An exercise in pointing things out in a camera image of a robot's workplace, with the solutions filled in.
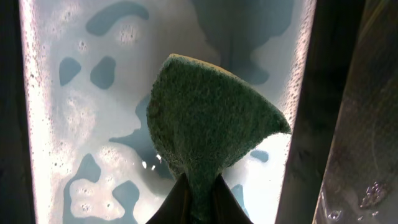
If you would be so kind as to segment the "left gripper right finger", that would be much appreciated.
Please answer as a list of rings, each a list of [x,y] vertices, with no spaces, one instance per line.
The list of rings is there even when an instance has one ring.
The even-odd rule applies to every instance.
[[[217,176],[213,184],[213,223],[252,224],[221,174]]]

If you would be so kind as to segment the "green yellow sponge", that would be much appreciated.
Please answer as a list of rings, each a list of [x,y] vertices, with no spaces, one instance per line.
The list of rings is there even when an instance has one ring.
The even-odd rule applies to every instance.
[[[186,174],[191,223],[213,223],[213,184],[265,138],[291,132],[284,114],[231,72],[178,54],[152,86],[147,125],[176,180]]]

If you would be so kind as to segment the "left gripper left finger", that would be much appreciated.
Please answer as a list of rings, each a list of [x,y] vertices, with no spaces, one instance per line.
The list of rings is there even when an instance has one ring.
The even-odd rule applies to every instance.
[[[192,194],[186,174],[182,174],[155,214],[146,224],[190,224]]]

